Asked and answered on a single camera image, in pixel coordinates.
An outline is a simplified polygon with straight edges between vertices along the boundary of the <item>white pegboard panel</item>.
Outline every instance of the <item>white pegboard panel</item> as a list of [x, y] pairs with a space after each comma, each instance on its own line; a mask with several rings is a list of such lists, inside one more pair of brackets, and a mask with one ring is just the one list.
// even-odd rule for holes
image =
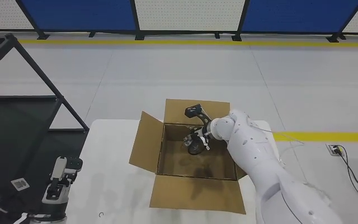
[[343, 32], [358, 32], [358, 13], [352, 18]]
[[15, 0], [0, 0], [0, 30], [33, 29]]
[[245, 0], [135, 0], [141, 30], [236, 31]]

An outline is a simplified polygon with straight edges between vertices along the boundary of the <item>metal rack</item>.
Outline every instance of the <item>metal rack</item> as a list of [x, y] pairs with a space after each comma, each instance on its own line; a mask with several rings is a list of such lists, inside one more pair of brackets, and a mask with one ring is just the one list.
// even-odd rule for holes
[[[54, 95], [0, 96], [0, 204], [36, 211], [57, 157], [78, 158], [90, 129], [12, 34], [0, 37], [0, 60], [13, 48]], [[82, 128], [50, 129], [61, 105]], [[11, 180], [19, 178], [30, 187], [18, 192]]]

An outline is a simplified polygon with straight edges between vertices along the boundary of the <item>barcode label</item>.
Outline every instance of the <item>barcode label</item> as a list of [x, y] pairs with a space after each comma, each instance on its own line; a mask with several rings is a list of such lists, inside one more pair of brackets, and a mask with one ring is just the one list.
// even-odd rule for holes
[[30, 187], [24, 178], [12, 180], [11, 183], [16, 188], [17, 191], [24, 190]]

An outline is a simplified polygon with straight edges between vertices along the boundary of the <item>black panel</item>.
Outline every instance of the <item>black panel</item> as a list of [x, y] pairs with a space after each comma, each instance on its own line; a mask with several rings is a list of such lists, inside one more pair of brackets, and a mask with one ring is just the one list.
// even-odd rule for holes
[[25, 175], [30, 187], [21, 191], [7, 209], [19, 206], [25, 211], [36, 213], [40, 208], [56, 159], [59, 156], [78, 158], [87, 134], [88, 132], [83, 129], [49, 130]]
[[55, 96], [0, 96], [1, 188], [13, 188], [10, 180], [36, 153], [60, 105]]

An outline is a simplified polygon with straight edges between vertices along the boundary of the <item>black cable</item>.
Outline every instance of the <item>black cable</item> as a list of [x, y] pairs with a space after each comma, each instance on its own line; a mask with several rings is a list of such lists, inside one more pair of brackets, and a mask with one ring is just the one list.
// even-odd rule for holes
[[335, 150], [335, 152], [338, 153], [339, 156], [341, 156], [341, 158], [343, 159], [343, 161], [344, 161], [345, 164], [347, 165], [347, 171], [348, 171], [349, 179], [351, 180], [351, 183], [352, 183], [354, 189], [355, 189], [356, 192], [358, 193], [358, 190], [357, 190], [357, 188], [356, 188], [356, 186], [355, 186], [355, 184], [354, 184], [354, 182], [353, 182], [353, 180], [352, 180], [351, 172], [352, 172], [353, 178], [354, 178], [354, 180], [357, 182], [357, 184], [358, 184], [358, 180], [357, 180], [356, 175], [354, 174], [353, 170], [351, 169], [351, 167], [350, 167], [349, 164], [348, 164], [348, 153], [347, 153], [346, 149], [345, 149], [343, 146], [341, 146], [341, 147], [343, 148], [343, 150], [344, 150], [345, 153], [346, 153], [347, 161], [343, 158], [342, 152], [341, 152], [340, 149], [337, 149], [337, 151]]

